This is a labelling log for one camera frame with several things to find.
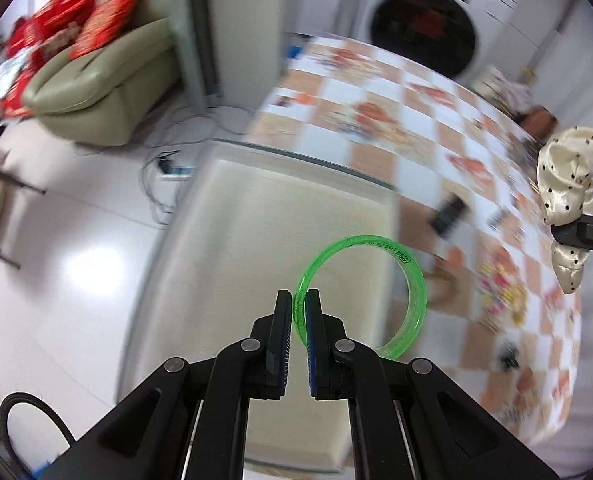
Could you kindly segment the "checkered orange tablecloth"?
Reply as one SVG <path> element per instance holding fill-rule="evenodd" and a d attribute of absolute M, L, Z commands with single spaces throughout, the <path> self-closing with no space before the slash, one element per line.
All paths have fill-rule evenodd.
<path fill-rule="evenodd" d="M 395 234 L 427 284 L 426 356 L 528 444 L 569 416 L 581 300 L 561 291 L 524 131 L 474 93 L 391 52 L 317 38 L 249 128 L 280 148 L 397 189 Z"/>

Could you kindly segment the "white power strip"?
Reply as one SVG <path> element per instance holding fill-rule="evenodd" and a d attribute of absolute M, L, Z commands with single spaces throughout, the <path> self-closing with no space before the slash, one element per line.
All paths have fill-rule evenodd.
<path fill-rule="evenodd" d="M 156 161 L 156 167 L 158 167 L 162 178 L 166 180 L 187 180 L 194 172 L 194 167 L 179 165 L 169 157 L 160 157 Z"/>

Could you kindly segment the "red patterned cushion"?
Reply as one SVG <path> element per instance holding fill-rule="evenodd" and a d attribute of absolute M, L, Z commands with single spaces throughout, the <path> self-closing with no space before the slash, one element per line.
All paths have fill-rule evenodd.
<path fill-rule="evenodd" d="M 70 59 L 101 49 L 121 36 L 140 0 L 106 0 L 95 6 L 77 36 Z"/>

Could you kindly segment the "green leather sofa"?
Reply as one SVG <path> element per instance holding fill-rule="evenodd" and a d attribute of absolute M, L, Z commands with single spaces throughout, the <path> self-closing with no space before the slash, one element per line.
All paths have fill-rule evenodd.
<path fill-rule="evenodd" d="M 139 0 L 118 38 L 79 58 L 73 52 L 68 47 L 42 66 L 22 103 L 50 133 L 81 144 L 127 144 L 180 78 L 166 0 Z"/>

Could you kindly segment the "white washing machine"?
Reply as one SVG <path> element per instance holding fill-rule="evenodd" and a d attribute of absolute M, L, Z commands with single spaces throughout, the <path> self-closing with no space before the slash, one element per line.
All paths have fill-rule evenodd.
<path fill-rule="evenodd" d="M 465 86 L 520 0 L 360 0 L 353 37 Z"/>

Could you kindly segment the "cream polka dot scrunchie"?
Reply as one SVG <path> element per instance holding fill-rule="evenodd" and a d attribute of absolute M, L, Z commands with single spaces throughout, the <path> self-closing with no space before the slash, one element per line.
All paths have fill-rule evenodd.
<path fill-rule="evenodd" d="M 543 222 L 561 228 L 593 216 L 593 128 L 554 133 L 537 157 L 537 188 Z M 589 251 L 578 242 L 551 243 L 551 263 L 566 295 L 577 292 Z"/>

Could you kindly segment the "beige felt-lined tray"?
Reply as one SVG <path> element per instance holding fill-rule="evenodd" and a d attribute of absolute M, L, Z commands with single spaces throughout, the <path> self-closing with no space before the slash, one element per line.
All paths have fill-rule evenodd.
<path fill-rule="evenodd" d="M 304 270 L 343 237 L 393 237 L 391 185 L 303 157 L 216 143 L 182 194 L 144 285 L 123 358 L 118 399 L 167 358 L 209 359 L 295 294 Z M 339 252 L 317 272 L 323 310 L 348 336 L 384 341 L 395 261 L 374 247 Z M 314 474 L 343 469 L 351 446 L 346 403 L 309 394 L 307 352 L 295 328 L 287 392 L 252 401 L 246 459 Z"/>

